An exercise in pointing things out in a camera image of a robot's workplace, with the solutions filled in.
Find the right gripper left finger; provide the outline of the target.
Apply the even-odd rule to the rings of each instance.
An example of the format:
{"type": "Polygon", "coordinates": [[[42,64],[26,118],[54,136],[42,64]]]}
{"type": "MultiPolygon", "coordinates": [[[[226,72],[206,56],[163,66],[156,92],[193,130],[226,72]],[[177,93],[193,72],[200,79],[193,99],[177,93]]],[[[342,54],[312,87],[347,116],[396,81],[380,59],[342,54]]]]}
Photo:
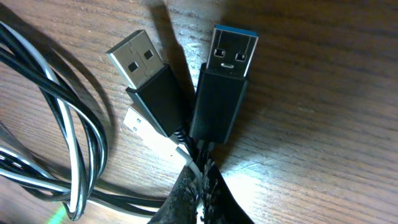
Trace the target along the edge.
{"type": "Polygon", "coordinates": [[[199,188],[195,174],[188,167],[184,167],[166,201],[149,223],[196,223],[198,193],[199,188]]]}

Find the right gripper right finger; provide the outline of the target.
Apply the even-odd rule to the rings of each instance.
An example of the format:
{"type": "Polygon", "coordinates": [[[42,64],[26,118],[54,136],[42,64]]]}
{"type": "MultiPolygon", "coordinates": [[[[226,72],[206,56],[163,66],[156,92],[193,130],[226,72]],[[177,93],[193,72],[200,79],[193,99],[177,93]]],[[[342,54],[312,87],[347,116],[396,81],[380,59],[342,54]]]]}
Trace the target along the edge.
{"type": "Polygon", "coordinates": [[[219,169],[212,160],[207,160],[203,177],[204,223],[254,223],[235,201],[219,169]]]}

